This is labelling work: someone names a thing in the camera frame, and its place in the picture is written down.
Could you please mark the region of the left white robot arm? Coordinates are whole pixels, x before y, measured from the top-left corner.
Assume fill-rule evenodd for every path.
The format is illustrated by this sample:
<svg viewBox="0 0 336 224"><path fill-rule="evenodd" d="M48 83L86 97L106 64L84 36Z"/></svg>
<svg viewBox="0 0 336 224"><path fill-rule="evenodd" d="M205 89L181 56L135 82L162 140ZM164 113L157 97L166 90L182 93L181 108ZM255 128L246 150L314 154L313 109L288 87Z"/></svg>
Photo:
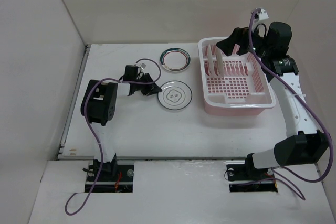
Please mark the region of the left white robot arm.
<svg viewBox="0 0 336 224"><path fill-rule="evenodd" d="M90 80L81 103L81 115L91 130L94 124L106 126L114 116L117 98L131 96L137 91L144 96L151 96L162 92L162 89L149 73L143 72L141 67L136 65L127 65L124 75L118 80ZM99 137L97 133L94 130L98 153L93 160L93 173L100 174L105 180L112 180L118 172L117 155L112 148L104 149L103 137Z"/></svg>

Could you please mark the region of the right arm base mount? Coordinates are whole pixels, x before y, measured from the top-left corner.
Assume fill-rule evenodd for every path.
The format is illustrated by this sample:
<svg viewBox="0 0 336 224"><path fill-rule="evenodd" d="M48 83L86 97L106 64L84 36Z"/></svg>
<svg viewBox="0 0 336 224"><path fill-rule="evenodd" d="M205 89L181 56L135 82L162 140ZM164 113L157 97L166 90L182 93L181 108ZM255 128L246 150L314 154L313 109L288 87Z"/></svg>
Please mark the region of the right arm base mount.
<svg viewBox="0 0 336 224"><path fill-rule="evenodd" d="M243 162L227 162L224 178L231 193L277 193L278 188L271 169L248 170Z"/></svg>

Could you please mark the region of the pink plastic dish rack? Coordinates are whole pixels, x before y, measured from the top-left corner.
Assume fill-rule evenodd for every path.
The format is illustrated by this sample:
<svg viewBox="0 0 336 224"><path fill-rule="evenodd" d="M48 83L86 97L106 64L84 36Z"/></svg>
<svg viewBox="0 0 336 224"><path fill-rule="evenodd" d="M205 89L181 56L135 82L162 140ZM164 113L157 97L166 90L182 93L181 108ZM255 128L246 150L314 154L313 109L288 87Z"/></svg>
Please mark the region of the pink plastic dish rack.
<svg viewBox="0 0 336 224"><path fill-rule="evenodd" d="M216 43L223 37L204 38L198 42L205 112L219 116L259 115L276 105L275 94L260 64L251 53L231 56L222 52L224 76L217 74ZM207 47L211 45L216 76L208 71Z"/></svg>

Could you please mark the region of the white plate with characters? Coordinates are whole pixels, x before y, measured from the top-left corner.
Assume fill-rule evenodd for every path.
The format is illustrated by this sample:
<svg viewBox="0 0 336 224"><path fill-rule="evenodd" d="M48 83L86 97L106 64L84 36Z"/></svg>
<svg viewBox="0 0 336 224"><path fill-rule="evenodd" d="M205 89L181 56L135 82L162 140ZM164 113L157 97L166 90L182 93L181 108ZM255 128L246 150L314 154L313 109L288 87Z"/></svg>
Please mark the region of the white plate with characters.
<svg viewBox="0 0 336 224"><path fill-rule="evenodd" d="M168 81L161 87L157 99L159 104L171 111L178 111L186 108L192 101L191 88L182 81Z"/></svg>

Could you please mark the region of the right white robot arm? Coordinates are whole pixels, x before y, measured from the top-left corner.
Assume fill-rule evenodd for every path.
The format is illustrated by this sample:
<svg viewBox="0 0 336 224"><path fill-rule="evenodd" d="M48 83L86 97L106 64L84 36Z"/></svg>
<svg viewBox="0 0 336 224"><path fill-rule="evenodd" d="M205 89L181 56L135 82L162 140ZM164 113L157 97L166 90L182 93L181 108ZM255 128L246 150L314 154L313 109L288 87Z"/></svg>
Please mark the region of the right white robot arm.
<svg viewBox="0 0 336 224"><path fill-rule="evenodd" d="M228 37L198 43L204 109L220 116L259 115L279 103L286 138L273 148L227 165L230 181L272 177L275 168L316 163L332 150L331 138L307 107L299 70L288 54L291 27L273 22L261 36L257 25L235 28Z"/></svg>

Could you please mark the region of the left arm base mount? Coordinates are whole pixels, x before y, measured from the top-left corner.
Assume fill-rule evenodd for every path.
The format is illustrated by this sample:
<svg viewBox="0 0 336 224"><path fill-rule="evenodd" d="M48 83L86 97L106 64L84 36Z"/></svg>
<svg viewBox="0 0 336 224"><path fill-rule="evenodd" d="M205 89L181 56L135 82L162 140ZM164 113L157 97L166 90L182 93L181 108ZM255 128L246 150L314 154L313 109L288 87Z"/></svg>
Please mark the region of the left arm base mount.
<svg viewBox="0 0 336 224"><path fill-rule="evenodd" d="M89 164L87 168L83 168L86 172L85 192L88 193L96 178L98 169L93 164ZM117 173L111 175L102 171L92 190L93 193L132 193L134 179L134 164L119 164Z"/></svg>

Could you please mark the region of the green rimmed white plate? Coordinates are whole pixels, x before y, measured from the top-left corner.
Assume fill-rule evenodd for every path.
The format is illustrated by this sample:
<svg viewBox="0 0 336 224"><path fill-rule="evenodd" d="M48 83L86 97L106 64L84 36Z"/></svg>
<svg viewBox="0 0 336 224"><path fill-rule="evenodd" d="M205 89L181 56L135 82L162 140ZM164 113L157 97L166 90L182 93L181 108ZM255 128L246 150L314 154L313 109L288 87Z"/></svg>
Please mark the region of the green rimmed white plate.
<svg viewBox="0 0 336 224"><path fill-rule="evenodd" d="M177 73L189 67L191 56L182 48L169 48L161 53L159 62L166 71Z"/></svg>

